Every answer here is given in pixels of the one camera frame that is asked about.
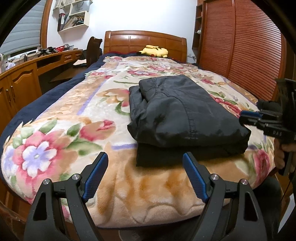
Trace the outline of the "person's right hand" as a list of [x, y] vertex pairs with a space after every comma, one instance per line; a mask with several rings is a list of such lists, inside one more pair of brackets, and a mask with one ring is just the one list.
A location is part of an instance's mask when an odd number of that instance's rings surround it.
[[296, 144], [282, 144], [278, 139], [274, 139], [274, 163], [276, 168], [282, 169], [285, 166], [284, 158], [285, 152], [293, 152], [293, 161], [290, 167], [290, 172], [293, 172], [295, 168], [295, 151]]

